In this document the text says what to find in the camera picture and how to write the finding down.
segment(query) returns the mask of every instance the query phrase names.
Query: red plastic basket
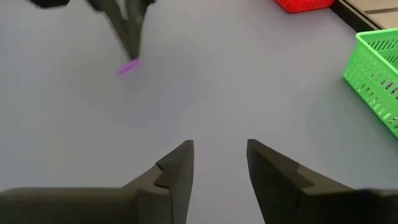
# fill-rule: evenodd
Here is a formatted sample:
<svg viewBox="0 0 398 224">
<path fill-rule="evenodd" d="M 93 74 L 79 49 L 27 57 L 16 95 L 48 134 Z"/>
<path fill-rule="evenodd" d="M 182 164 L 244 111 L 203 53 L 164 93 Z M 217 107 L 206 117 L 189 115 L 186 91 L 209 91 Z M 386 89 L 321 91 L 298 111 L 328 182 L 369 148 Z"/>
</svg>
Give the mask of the red plastic basket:
<svg viewBox="0 0 398 224">
<path fill-rule="evenodd" d="M 329 7 L 334 0 L 275 0 L 287 13 L 305 12 Z"/>
</svg>

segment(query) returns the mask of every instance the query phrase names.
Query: purple object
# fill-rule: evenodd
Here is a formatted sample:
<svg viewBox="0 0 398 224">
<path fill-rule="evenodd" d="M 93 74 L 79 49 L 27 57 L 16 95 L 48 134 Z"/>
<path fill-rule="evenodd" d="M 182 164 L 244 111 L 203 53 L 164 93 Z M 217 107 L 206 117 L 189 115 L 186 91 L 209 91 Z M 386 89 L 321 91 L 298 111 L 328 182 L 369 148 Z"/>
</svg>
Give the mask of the purple object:
<svg viewBox="0 0 398 224">
<path fill-rule="evenodd" d="M 138 66 L 138 58 L 126 63 L 125 65 L 123 65 L 123 67 L 121 67 L 118 70 L 117 74 L 118 75 L 124 75 L 126 72 L 130 71 L 133 68 L 136 68 L 137 66 Z"/>
</svg>

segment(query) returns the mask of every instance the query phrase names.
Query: robotic arm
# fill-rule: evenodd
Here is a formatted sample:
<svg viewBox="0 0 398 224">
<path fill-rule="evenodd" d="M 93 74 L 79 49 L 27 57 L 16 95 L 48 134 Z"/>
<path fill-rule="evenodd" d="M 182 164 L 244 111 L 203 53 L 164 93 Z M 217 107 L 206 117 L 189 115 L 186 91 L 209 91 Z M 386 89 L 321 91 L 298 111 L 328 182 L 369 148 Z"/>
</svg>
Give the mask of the robotic arm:
<svg viewBox="0 0 398 224">
<path fill-rule="evenodd" d="M 185 141 L 121 188 L 6 190 L 0 223 L 185 224 L 193 161 L 193 141 Z"/>
<path fill-rule="evenodd" d="M 66 6 L 70 0 L 29 0 L 41 9 Z M 127 19 L 123 18 L 116 0 L 86 0 L 96 12 L 105 13 L 113 30 L 119 37 L 128 57 L 139 56 L 141 31 L 147 8 L 155 0 L 125 0 Z"/>
</svg>

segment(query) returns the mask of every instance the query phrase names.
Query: gray table surface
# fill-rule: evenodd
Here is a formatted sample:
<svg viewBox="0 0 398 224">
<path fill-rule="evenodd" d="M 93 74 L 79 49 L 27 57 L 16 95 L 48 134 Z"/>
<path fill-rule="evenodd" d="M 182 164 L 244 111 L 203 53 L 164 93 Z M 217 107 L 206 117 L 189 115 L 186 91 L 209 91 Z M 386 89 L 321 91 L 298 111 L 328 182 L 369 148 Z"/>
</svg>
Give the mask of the gray table surface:
<svg viewBox="0 0 398 224">
<path fill-rule="evenodd" d="M 140 68 L 82 1 L 0 1 L 0 190 L 122 186 L 195 140 L 188 224 L 264 223 L 256 138 L 354 188 L 398 188 L 398 144 L 342 80 L 355 32 L 329 9 L 271 0 L 161 0 Z"/>
</svg>

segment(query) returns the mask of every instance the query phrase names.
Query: green plastic basket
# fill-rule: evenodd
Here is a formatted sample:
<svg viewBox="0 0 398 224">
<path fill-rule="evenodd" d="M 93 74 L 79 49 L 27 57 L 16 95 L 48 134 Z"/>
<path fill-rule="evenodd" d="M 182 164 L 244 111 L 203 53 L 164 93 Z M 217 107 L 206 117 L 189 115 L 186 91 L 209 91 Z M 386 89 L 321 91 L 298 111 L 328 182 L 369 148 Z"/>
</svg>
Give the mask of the green plastic basket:
<svg viewBox="0 0 398 224">
<path fill-rule="evenodd" d="M 398 29 L 356 34 L 344 78 L 398 138 Z"/>
</svg>

